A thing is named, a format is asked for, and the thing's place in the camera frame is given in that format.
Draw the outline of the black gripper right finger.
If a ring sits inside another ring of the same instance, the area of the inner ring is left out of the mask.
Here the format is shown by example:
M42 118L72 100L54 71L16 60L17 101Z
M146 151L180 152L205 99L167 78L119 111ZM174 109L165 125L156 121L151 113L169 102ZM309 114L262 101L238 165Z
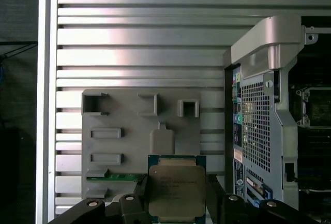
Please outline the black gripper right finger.
M226 193L216 175L206 176L206 207L213 223L314 224L316 220L278 200L263 200L258 207Z

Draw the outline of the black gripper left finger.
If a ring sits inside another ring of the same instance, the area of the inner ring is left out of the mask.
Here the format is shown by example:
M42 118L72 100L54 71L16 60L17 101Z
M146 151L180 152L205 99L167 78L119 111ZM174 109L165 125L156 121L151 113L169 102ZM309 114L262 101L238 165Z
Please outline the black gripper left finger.
M106 205L102 199L85 199L51 220L52 224L150 223L146 210L148 175L136 184L133 193Z

